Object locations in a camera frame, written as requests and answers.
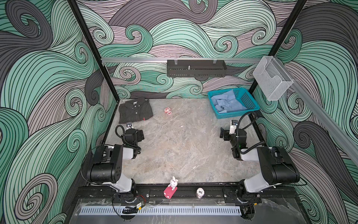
laundry basket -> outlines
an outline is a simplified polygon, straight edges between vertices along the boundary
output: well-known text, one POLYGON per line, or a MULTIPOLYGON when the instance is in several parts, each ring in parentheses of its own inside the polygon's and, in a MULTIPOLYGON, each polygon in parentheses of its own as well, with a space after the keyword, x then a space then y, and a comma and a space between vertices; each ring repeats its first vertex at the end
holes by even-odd
POLYGON ((213 108, 217 119, 242 116, 246 112, 255 111, 255 110, 260 109, 260 106, 257 104, 256 100, 251 96, 251 94, 245 88, 214 90, 214 91, 208 92, 208 97, 210 100, 211 107, 213 108), (247 110, 219 114, 219 112, 215 109, 215 106, 211 100, 211 97, 226 93, 230 90, 234 90, 235 97, 236 97, 237 101, 239 101, 242 105, 244 105, 247 108, 247 110))

wall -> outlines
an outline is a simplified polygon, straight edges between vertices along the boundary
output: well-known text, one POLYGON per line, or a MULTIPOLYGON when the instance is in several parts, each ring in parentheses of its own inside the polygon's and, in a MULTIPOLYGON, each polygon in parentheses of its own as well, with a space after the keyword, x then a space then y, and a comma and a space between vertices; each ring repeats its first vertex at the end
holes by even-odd
MULTIPOLYGON (((358 2, 306 7, 277 57, 358 145, 358 2)), ((358 221, 358 168, 293 89, 268 102, 257 123, 269 146, 286 147, 306 186, 296 190, 312 223, 358 221)))
POLYGON ((66 0, 0 1, 1 223, 63 223, 115 101, 66 0))
MULTIPOLYGON (((268 55, 296 1, 77 0, 102 57, 268 55)), ((225 78, 168 78, 166 64, 108 63, 120 98, 204 98, 249 88, 256 65, 229 64, 225 78)))

white bunny figurine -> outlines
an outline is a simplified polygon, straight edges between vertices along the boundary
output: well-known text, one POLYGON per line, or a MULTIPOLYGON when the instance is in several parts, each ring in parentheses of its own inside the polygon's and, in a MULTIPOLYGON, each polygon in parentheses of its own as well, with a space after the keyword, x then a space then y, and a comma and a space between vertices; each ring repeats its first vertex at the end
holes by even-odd
POLYGON ((174 191, 175 187, 178 185, 178 180, 173 177, 173 179, 170 181, 170 184, 168 187, 171 187, 171 190, 174 191))

gray stone surface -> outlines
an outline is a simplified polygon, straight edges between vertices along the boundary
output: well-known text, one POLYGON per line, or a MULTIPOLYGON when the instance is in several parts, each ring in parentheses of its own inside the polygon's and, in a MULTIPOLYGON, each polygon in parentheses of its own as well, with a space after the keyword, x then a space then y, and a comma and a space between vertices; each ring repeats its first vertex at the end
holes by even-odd
MULTIPOLYGON (((167 183, 172 176, 179 182, 231 182, 260 172, 258 162, 234 159, 230 142, 219 138, 220 127, 229 129, 240 117, 217 119, 208 99, 151 99, 150 105, 154 116, 133 122, 144 132, 141 154, 123 162, 122 173, 136 183, 167 183), (171 115, 164 113, 166 107, 171 115)), ((106 144, 122 144, 115 134, 119 116, 117 110, 106 144)), ((249 123, 246 116, 240 127, 249 123)), ((246 131, 248 147, 259 142, 252 126, 246 131)))

pink skateboard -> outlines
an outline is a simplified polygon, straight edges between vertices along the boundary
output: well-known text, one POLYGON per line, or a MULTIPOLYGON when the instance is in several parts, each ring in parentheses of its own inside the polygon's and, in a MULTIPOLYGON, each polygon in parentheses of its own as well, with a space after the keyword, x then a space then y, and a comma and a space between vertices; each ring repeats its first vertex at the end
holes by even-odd
POLYGON ((165 190, 164 190, 164 196, 166 197, 166 198, 171 198, 172 196, 173 196, 173 194, 176 192, 176 190, 177 190, 178 188, 177 187, 175 187, 174 188, 174 190, 173 190, 173 188, 172 187, 167 187, 165 190))

